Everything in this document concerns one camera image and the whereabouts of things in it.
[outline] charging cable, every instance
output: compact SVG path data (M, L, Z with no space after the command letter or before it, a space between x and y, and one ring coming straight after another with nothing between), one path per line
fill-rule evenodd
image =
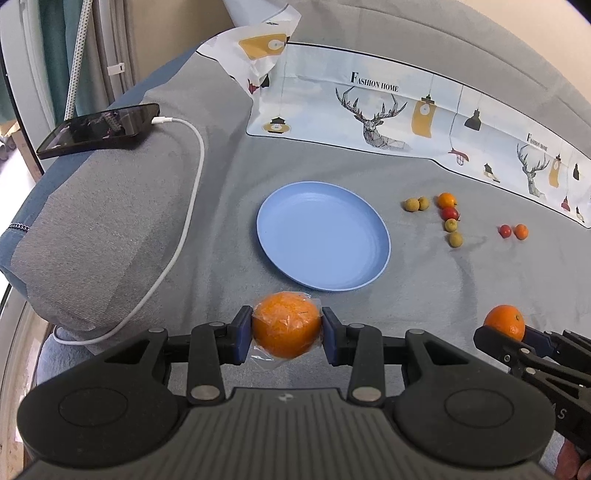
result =
M54 327L53 329L53 338L57 343L62 345L94 345L96 343L102 342L103 340L107 340L111 338L113 335L118 333L127 323L133 318L133 316L138 313L138 311L145 305L145 303L150 299L152 294L156 291L156 288L160 286L162 281L165 279L168 272L172 270L174 264L177 262L178 257L181 254L181 250L183 249L183 245L185 240L187 239L187 234L189 232L189 225L191 223L191 217L193 216L193 207L195 206L195 198L197 197L197 188L199 187L199 180L201 179L201 172L203 171L203 160L205 159L205 145L203 143L203 137L199 133L199 130L195 128L194 125L190 124L186 120L182 120L180 118L172 118L169 116L157 116L152 119L152 125L157 124L164 124L167 122L178 122L183 125L187 125L193 133L197 136L199 140L199 165L197 166L197 174L195 175L195 182L193 183L193 191L191 192L191 199L189 200L189 207L187 208L187 216L185 217L185 223L183 226L183 232L181 233L181 238L178 241L177 249L174 251L170 262L166 265L165 269L162 270L160 276L154 282L154 285L150 287L150 289L146 292L146 295L139 301L139 303L128 313L127 317L121 320L112 330L108 331L104 335L100 337L93 338L91 340L62 340L57 336L58 327Z

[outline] wall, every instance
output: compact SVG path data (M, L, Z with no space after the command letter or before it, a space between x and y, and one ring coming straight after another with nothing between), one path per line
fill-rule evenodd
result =
M199 42L233 28L222 0L126 0L135 81Z
M459 0L519 37L591 102L591 25L566 0Z

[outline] human hand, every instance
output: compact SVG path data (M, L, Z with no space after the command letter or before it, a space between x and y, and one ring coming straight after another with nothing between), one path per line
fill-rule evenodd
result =
M554 477L557 480L590 480L591 459L583 463L574 444L565 439L558 454Z

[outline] orange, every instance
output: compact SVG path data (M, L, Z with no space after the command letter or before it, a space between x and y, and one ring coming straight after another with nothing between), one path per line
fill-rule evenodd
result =
M493 327L519 342L525 335L523 315L512 305L499 305L493 308L486 316L484 325Z
M252 314L252 336L271 355L295 358L306 353L320 334L320 312L303 293L267 296Z
M523 223L520 223L513 229L513 233L519 240L525 240L530 234L530 231L525 225L523 225Z
M437 197L437 206L439 208L455 207L456 205L456 198L449 192L443 192Z

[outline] blue plate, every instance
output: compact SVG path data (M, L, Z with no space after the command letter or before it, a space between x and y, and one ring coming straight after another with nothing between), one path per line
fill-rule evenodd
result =
M256 231L279 270L316 290L363 287L390 259L390 236L378 213L330 183L301 181L274 191L259 209Z

